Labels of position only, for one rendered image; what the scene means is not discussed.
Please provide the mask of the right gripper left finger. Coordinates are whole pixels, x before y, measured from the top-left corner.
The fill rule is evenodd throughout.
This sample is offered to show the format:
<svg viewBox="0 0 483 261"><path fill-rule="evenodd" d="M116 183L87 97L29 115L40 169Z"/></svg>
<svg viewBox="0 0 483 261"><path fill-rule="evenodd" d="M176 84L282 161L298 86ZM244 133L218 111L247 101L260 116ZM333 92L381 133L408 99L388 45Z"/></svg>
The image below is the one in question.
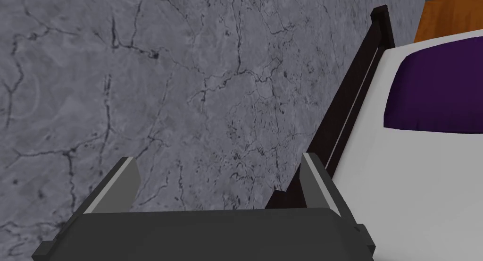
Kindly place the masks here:
<svg viewBox="0 0 483 261"><path fill-rule="evenodd" d="M140 183L136 159L127 157L83 213L127 213L134 202Z"/></svg>

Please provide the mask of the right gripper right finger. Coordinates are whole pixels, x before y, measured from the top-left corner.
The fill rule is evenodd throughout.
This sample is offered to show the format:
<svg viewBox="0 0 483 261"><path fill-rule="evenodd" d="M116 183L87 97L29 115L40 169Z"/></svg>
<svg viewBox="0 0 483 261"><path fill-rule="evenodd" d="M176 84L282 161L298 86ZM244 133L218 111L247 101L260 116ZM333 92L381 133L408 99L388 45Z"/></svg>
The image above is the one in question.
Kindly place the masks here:
<svg viewBox="0 0 483 261"><path fill-rule="evenodd" d="M329 185L333 183L317 154L302 154L299 180L307 208L327 208L340 216L329 190Z"/></svg>

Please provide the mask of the dark-framed bed with white mattress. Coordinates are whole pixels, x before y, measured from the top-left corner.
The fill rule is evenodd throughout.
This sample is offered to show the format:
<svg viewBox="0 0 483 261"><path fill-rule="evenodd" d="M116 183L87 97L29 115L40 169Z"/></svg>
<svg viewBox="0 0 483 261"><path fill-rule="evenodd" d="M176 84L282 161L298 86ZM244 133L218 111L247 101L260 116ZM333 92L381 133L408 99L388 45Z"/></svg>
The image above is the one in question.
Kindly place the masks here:
<svg viewBox="0 0 483 261"><path fill-rule="evenodd" d="M388 7L371 26L306 152L353 261L483 261L483 30L396 47ZM266 207L305 208L300 166Z"/></svg>

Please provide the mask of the orange wooden furniture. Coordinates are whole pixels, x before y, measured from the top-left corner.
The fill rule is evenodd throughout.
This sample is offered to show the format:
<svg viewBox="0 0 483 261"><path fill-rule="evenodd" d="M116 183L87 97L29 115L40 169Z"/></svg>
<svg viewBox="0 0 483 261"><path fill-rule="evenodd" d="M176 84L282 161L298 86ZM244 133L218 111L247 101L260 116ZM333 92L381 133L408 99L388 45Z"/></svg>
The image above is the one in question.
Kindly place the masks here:
<svg viewBox="0 0 483 261"><path fill-rule="evenodd" d="M432 0L424 4L414 43L483 29L483 0Z"/></svg>

